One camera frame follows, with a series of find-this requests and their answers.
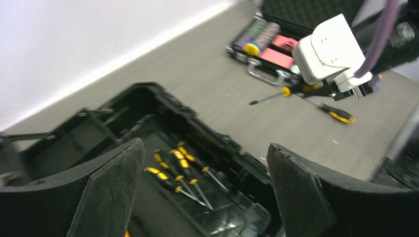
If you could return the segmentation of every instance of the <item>wire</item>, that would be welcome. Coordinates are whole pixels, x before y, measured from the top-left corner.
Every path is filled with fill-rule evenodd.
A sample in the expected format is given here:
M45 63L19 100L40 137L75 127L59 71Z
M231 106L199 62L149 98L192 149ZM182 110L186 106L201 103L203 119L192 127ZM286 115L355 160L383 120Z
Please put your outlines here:
M399 1L387 0L387 3L381 12L380 22L376 28L373 40L367 51L367 56L362 66L355 72L356 78L363 77L375 66L382 52L384 51L390 34L393 31L394 24L399 14Z

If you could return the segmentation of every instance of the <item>case handle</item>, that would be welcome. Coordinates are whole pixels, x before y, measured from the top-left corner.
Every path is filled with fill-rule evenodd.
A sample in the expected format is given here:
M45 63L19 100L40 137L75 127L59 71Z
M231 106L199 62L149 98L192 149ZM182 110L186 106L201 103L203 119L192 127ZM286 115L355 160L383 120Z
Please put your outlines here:
M266 82L266 83L268 83L270 85L273 85L273 86L281 86L281 85L284 84L285 79L289 79L291 77L291 75L289 73L286 73L286 72L284 72L282 70L276 70L276 73L278 74L278 77L276 77L276 79L274 79L274 80L269 79L266 76L263 76L263 75L260 75L260 74L257 74L257 73L254 72L254 70L258 66L260 66L260 65L261 65L261 62L260 61L257 61L255 59L249 59L248 73L252 77L254 77L254 78L258 79L258 80L261 80L263 82Z

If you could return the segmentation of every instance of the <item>pink block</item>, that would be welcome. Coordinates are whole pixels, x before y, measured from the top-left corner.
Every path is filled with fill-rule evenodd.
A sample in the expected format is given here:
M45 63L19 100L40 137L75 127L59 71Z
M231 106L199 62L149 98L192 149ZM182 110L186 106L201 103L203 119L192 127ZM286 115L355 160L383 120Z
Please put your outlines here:
M280 35L276 36L274 40L272 41L272 44L288 51L292 51L294 47L297 46L297 43L298 41L292 38L288 38L288 37L280 36Z
M288 69L294 63L294 59L290 56L287 56L270 48L265 49L260 55L260 58Z

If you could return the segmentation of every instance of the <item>red foam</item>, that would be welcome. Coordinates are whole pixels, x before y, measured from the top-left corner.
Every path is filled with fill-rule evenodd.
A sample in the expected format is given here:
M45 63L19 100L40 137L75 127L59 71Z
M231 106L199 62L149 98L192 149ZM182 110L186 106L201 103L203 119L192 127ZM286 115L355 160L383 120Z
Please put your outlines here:
M294 63L294 59L290 56L287 56L270 48L265 49L260 55L260 58L288 69Z
M281 35L277 35L272 41L272 44L289 51L292 51L297 46L297 43L298 41Z

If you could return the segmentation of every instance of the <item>case lid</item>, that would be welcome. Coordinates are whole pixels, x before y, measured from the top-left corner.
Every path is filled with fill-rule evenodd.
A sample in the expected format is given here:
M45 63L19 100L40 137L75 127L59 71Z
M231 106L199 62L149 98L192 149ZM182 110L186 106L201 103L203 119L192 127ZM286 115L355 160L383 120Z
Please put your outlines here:
M351 23L364 0L265 0L261 12L282 21L314 30L320 23L341 13Z

